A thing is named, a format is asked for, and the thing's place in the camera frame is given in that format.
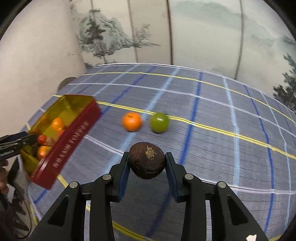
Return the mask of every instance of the person's hand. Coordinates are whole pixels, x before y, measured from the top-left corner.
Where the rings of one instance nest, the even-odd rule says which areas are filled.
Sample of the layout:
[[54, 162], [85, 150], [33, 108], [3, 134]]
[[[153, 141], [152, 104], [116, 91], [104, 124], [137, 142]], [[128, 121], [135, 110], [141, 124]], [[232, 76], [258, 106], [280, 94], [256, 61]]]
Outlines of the person's hand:
[[[3, 161], [3, 167], [8, 165], [8, 161]], [[1, 167], [0, 168], [0, 191], [2, 194], [7, 195], [8, 193], [8, 187], [7, 187], [7, 172], [6, 169]]]

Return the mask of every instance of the metal screw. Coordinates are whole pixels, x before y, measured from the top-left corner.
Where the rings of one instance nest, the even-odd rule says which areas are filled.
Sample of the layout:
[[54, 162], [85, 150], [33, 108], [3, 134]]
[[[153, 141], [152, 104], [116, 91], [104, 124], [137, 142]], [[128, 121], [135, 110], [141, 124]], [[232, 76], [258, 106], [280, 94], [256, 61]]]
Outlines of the metal screw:
[[110, 180], [110, 179], [111, 179], [111, 175], [110, 175], [110, 174], [105, 174], [105, 175], [103, 176], [103, 179], [104, 179], [104, 180]]
[[70, 188], [75, 188], [75, 187], [78, 186], [78, 183], [77, 182], [71, 182], [69, 186], [70, 186]]
[[192, 180], [192, 179], [193, 179], [193, 175], [187, 173], [187, 174], [185, 175], [185, 178], [186, 178], [187, 180]]
[[225, 188], [226, 187], [226, 183], [224, 182], [218, 182], [218, 186], [221, 188]]

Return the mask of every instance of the yellow line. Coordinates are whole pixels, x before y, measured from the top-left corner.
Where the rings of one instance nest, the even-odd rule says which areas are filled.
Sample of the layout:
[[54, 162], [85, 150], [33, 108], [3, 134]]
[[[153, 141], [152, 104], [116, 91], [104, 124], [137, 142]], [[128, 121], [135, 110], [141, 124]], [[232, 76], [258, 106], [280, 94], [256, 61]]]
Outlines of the yellow line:
[[[149, 115], [153, 115], [155, 114], [155, 112], [151, 112], [151, 111], [145, 111], [145, 110], [142, 110], [142, 109], [137, 109], [137, 108], [133, 108], [133, 107], [128, 107], [128, 106], [123, 106], [123, 105], [117, 105], [117, 104], [111, 104], [111, 103], [107, 103], [107, 102], [100, 102], [100, 101], [97, 101], [98, 104], [102, 104], [102, 105], [106, 105], [106, 106], [111, 106], [111, 107], [116, 107], [116, 108], [121, 108], [121, 109], [125, 109], [125, 110], [133, 110], [133, 111], [136, 111], [136, 112], [140, 112], [140, 113], [147, 113]], [[206, 125], [202, 125], [202, 124], [199, 124], [199, 123], [196, 123], [196, 122], [193, 122], [193, 121], [190, 121], [190, 120], [187, 120], [187, 119], [184, 119], [184, 118], [181, 118], [181, 117], [177, 117], [177, 116], [171, 116], [169, 115], [168, 116], [170, 119], [172, 120], [177, 120], [177, 121], [182, 121], [182, 122], [185, 122], [185, 123], [188, 123], [188, 124], [191, 124], [191, 125], [194, 125], [196, 127], [199, 127], [199, 128], [202, 128], [202, 129], [206, 129], [206, 130], [209, 130], [209, 131], [214, 131], [214, 132], [217, 132], [217, 133], [221, 133], [221, 134], [224, 134], [224, 135], [227, 135], [227, 136], [232, 136], [232, 137], [239, 137], [240, 139], [242, 140], [245, 140], [245, 141], [248, 141], [248, 142], [251, 142], [251, 143], [254, 143], [256, 145], [260, 145], [260, 146], [263, 146], [263, 147], [269, 147], [270, 149], [274, 150], [274, 151], [277, 151], [283, 155], [287, 155], [288, 157], [291, 157], [293, 159], [296, 160], [296, 157], [293, 156], [293, 155], [290, 155], [288, 153], [285, 153], [284, 151], [280, 150], [280, 149], [277, 149], [271, 145], [268, 145], [264, 142], [261, 142], [261, 141], [258, 141], [258, 140], [255, 140], [255, 139], [252, 139], [250, 137], [246, 137], [246, 136], [243, 136], [243, 135], [237, 135], [233, 132], [229, 132], [229, 131], [225, 131], [225, 130], [221, 130], [221, 129], [218, 129], [218, 128], [214, 128], [214, 127], [211, 127], [211, 126], [206, 126]], [[60, 181], [60, 183], [66, 188], [68, 186], [68, 183], [67, 181], [62, 177], [62, 175], [58, 175], [57, 176], [57, 179]], [[88, 211], [90, 211], [90, 205], [87, 205], [86, 206], [86, 209]], [[142, 235], [139, 235], [139, 234], [136, 234], [134, 233], [133, 231], [119, 225], [118, 223], [116, 222], [112, 222], [113, 224], [113, 228], [115, 228], [117, 231], [131, 237], [131, 238], [134, 238], [136, 240], [140, 240], [140, 241], [143, 241], [145, 240], [145, 237], [142, 236]], [[272, 239], [270, 239], [269, 241], [276, 241], [277, 239], [279, 239], [281, 237], [281, 235], [277, 236], [277, 237], [274, 237]]]
[[34, 209], [33, 209], [31, 204], [30, 204], [30, 211], [31, 211], [31, 217], [34, 220], [35, 225], [37, 226], [38, 225], [38, 220], [37, 220], [37, 218], [35, 216], [35, 212], [34, 212]]
[[[67, 181], [62, 177], [62, 175], [59, 174], [59, 175], [57, 176], [57, 179], [58, 179], [58, 180], [60, 181], [60, 183], [64, 186], [64, 188], [66, 188], [66, 187], [68, 186]], [[86, 209], [87, 209], [88, 211], [90, 211], [90, 210], [91, 210], [91, 209], [90, 209], [90, 205], [86, 205]], [[121, 232], [121, 233], [123, 233], [123, 234], [125, 234], [125, 235], [127, 235], [127, 236], [129, 236], [129, 237], [131, 237], [131, 238], [134, 238], [134, 239], [136, 239], [136, 240], [140, 240], [140, 241], [142, 241], [142, 240], [145, 239], [144, 236], [142, 236], [142, 235], [140, 235], [140, 234], [136, 234], [136, 233], [134, 233], [133, 231], [131, 231], [131, 230], [129, 230], [129, 229], [127, 229], [127, 228], [125, 228], [125, 227], [119, 225], [119, 224], [116, 223], [116, 222], [112, 222], [112, 224], [113, 224], [113, 228], [115, 228], [117, 231], [119, 231], [119, 232]]]
[[281, 235], [279, 235], [279, 236], [276, 236], [276, 237], [274, 237], [274, 238], [270, 239], [269, 241], [276, 241], [276, 240], [278, 240], [280, 237], [281, 237]]
[[31, 127], [29, 126], [28, 122], [26, 123], [26, 126], [27, 126], [28, 130], [30, 131]]
[[[155, 114], [154, 112], [151, 112], [151, 111], [145, 111], [145, 110], [142, 110], [142, 109], [132, 108], [132, 107], [123, 106], [123, 105], [111, 104], [111, 103], [101, 102], [101, 101], [97, 101], [97, 103], [98, 104], [102, 104], [102, 105], [107, 105], [107, 106], [115, 107], [115, 108], [120, 108], [120, 109], [125, 109], [125, 110], [131, 110], [131, 111], [135, 111], [135, 112], [139, 112], [139, 113], [147, 113], [149, 115]], [[187, 124], [196, 126], [198, 128], [202, 128], [204, 130], [209, 130], [209, 131], [217, 132], [217, 133], [220, 133], [220, 134], [223, 134], [223, 135], [226, 135], [226, 136], [230, 136], [230, 137], [238, 137], [238, 138], [240, 138], [240, 139], [242, 139], [244, 141], [247, 141], [247, 142], [250, 142], [250, 143], [253, 143], [253, 144], [262, 146], [262, 147], [270, 148], [273, 151], [276, 151], [278, 153], [281, 153], [281, 154], [283, 154], [285, 156], [288, 156], [288, 157], [296, 160], [296, 157], [294, 155], [288, 154], [288, 153], [286, 153], [286, 152], [284, 152], [284, 151], [282, 151], [282, 150], [280, 150], [280, 149], [278, 149], [278, 148], [276, 148], [274, 146], [271, 146], [271, 145], [269, 145], [267, 143], [264, 143], [262, 141], [255, 140], [253, 138], [250, 138], [250, 137], [247, 137], [247, 136], [243, 136], [243, 135], [240, 135], [240, 134], [236, 134], [236, 133], [233, 133], [233, 132], [230, 132], [230, 131], [225, 131], [225, 130], [218, 129], [218, 128], [211, 127], [211, 126], [206, 126], [206, 125], [203, 125], [203, 124], [200, 124], [200, 123], [196, 123], [196, 122], [193, 122], [193, 121], [190, 121], [190, 120], [181, 118], [181, 117], [171, 116], [171, 115], [168, 115], [168, 117], [171, 120], [181, 121], [181, 122], [184, 122], [184, 123], [187, 123]]]
[[[193, 78], [187, 78], [187, 77], [181, 77], [181, 76], [175, 76], [175, 75], [168, 75], [168, 74], [155, 74], [155, 73], [144, 73], [144, 72], [99, 72], [99, 73], [94, 73], [94, 74], [146, 74], [146, 75], [155, 75], [155, 76], [163, 76], [163, 77], [174, 77], [174, 78], [177, 78], [177, 79], [183, 79], [183, 80], [193, 80], [193, 81], [198, 81], [198, 82], [201, 82], [201, 83], [204, 83], [204, 84], [207, 84], [207, 85], [212, 85], [212, 86], [215, 86], [215, 87], [218, 87], [218, 88], [222, 88], [222, 89], [226, 89], [224, 86], [220, 86], [220, 85], [215, 85], [215, 84], [212, 84], [212, 83], [209, 83], [209, 82], [205, 82], [205, 81], [202, 81], [202, 80], [197, 80], [197, 79], [193, 79]], [[253, 99], [267, 107], [270, 107], [272, 110], [280, 113], [281, 115], [283, 115], [284, 117], [288, 118], [290, 121], [292, 121], [294, 124], [296, 124], [296, 122], [294, 120], [292, 120], [290, 117], [286, 116], [284, 113], [282, 113], [281, 111], [269, 106], [268, 104], [260, 101], [260, 100], [257, 100], [251, 96], [248, 96], [246, 94], [243, 94], [241, 92], [238, 92], [238, 91], [235, 91], [235, 90], [232, 90], [232, 89], [229, 89], [230, 91], [234, 92], [234, 93], [237, 93], [237, 94], [240, 94], [242, 96], [245, 96], [245, 97], [248, 97], [250, 99]]]

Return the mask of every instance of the black cable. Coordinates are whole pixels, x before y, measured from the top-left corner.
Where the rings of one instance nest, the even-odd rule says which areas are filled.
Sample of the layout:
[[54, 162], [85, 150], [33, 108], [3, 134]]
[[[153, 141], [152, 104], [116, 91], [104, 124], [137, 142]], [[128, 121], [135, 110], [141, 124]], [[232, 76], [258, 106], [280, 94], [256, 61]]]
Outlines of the black cable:
[[239, 5], [240, 5], [240, 9], [241, 9], [241, 41], [240, 41], [240, 47], [239, 47], [239, 58], [237, 61], [237, 68], [235, 70], [235, 74], [234, 74], [234, 79], [237, 79], [237, 75], [239, 73], [239, 67], [240, 67], [240, 63], [242, 60], [242, 48], [243, 48], [243, 44], [244, 44], [244, 12], [243, 12], [243, 8], [242, 8], [242, 0], [239, 0]]
[[173, 65], [173, 34], [172, 34], [172, 21], [170, 17], [170, 3], [166, 0], [167, 5], [167, 17], [168, 17], [168, 32], [170, 37], [170, 65]]
[[21, 197], [21, 199], [24, 201], [24, 203], [26, 205], [26, 208], [27, 208], [27, 211], [28, 211], [28, 214], [29, 214], [29, 217], [30, 217], [30, 230], [29, 230], [28, 234], [25, 235], [24, 237], [16, 237], [18, 240], [22, 240], [22, 239], [26, 239], [27, 237], [29, 237], [29, 235], [30, 235], [30, 233], [32, 231], [33, 221], [32, 221], [32, 217], [31, 217], [30, 209], [29, 209], [24, 197], [20, 194], [20, 192], [16, 188], [15, 188], [15, 190], [17, 191], [17, 193]]

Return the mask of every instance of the red tomato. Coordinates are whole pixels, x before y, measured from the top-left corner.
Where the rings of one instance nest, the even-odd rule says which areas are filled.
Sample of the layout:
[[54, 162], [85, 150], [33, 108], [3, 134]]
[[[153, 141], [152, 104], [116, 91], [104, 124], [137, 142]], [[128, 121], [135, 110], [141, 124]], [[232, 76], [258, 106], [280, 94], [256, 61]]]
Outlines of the red tomato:
[[46, 142], [46, 139], [47, 139], [46, 135], [40, 135], [40, 136], [38, 136], [38, 138], [37, 138], [37, 142], [38, 142], [40, 145], [44, 145], [44, 143]]

